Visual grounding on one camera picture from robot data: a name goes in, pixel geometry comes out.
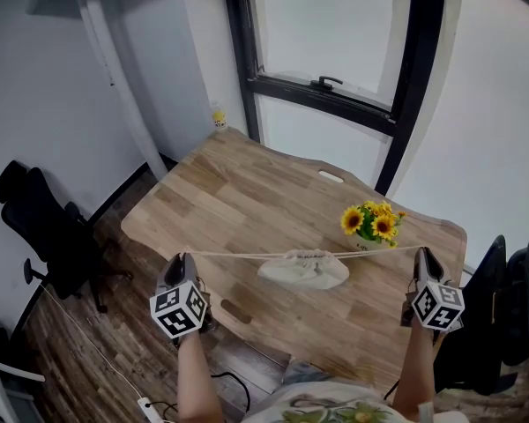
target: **person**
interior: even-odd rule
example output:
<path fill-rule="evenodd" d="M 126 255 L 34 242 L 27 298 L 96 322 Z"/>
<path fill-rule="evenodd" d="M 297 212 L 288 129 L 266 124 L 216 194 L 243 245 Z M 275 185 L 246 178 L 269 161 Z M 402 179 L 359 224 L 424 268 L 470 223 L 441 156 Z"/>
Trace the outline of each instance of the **person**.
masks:
<path fill-rule="evenodd" d="M 460 412 L 432 414 L 435 396 L 433 331 L 417 318 L 392 405 L 368 385 L 332 377 L 300 361 L 288 365 L 282 386 L 255 406 L 244 423 L 464 423 Z M 222 423 L 223 414 L 200 336 L 183 337 L 178 349 L 178 416 L 180 423 Z"/>

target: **white t-shirt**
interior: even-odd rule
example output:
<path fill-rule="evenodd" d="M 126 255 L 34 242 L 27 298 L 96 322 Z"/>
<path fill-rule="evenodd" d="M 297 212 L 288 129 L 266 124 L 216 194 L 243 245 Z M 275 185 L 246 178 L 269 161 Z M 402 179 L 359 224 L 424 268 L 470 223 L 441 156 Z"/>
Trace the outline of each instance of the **white t-shirt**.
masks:
<path fill-rule="evenodd" d="M 435 414 L 435 423 L 466 423 L 460 412 Z M 356 384 L 322 381 L 283 387 L 243 423 L 407 423 L 409 420 L 386 405 L 373 389 Z"/>

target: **forearm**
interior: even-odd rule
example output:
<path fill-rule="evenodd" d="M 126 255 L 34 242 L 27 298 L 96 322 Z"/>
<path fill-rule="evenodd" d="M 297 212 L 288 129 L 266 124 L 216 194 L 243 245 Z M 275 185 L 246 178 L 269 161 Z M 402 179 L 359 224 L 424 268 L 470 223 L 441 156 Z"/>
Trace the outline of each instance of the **forearm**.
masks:
<path fill-rule="evenodd" d="M 221 406 L 197 331 L 178 350 L 178 418 L 181 423 L 222 423 Z"/>
<path fill-rule="evenodd" d="M 407 419 L 417 419 L 418 404 L 433 401 L 434 396 L 433 331 L 414 317 L 393 407 Z"/>

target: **baseboard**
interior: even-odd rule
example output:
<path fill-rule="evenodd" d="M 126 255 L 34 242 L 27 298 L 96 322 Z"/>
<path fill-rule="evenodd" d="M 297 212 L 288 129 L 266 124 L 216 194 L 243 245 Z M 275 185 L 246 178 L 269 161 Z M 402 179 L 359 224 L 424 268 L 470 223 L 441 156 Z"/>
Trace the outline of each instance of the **baseboard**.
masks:
<path fill-rule="evenodd" d="M 164 154 L 160 155 L 165 163 L 168 166 L 168 169 L 172 169 L 173 166 L 176 165 L 176 161 L 170 159 Z M 106 212 L 106 210 L 123 194 L 123 192 L 131 186 L 131 184 L 136 181 L 141 174 L 143 174 L 145 171 L 149 169 L 149 166 L 147 163 L 143 163 L 138 169 L 130 175 L 130 177 L 123 182 L 117 189 L 106 199 L 106 201 L 98 207 L 98 210 L 96 210 L 93 215 L 88 219 L 88 224 L 90 226 L 93 226 L 96 224 L 102 215 Z M 27 318 L 29 318 L 29 315 L 32 313 L 32 310 L 34 309 L 35 303 L 37 300 L 41 297 L 41 294 L 43 293 L 43 287 L 38 286 L 37 289 L 34 292 L 34 295 L 31 297 L 29 302 L 26 305 L 26 308 L 24 309 L 23 313 L 21 314 L 21 317 L 18 320 L 18 323 L 16 324 L 16 327 L 14 328 L 14 331 L 11 334 L 10 341 L 13 343 L 16 340 L 18 340 L 19 336 L 21 335 L 21 332 L 26 325 Z"/>

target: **wooden table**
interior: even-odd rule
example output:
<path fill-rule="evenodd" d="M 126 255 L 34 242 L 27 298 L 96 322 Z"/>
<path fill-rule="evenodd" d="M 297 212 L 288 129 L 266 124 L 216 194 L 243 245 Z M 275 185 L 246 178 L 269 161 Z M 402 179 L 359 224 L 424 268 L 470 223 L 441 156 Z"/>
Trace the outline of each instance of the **wooden table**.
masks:
<path fill-rule="evenodd" d="M 319 174 L 338 176 L 342 183 Z M 383 199 L 353 175 L 215 132 L 136 205 L 123 231 L 169 259 L 188 250 L 274 253 L 348 251 L 339 226 L 352 204 Z M 466 232 L 410 213 L 400 246 L 429 246 L 460 280 Z M 415 250 L 345 260 L 351 275 L 329 291 L 292 292 L 257 276 L 261 261 L 195 256 L 215 318 L 240 338 L 387 390 L 399 378 L 409 330 L 399 327 Z"/>

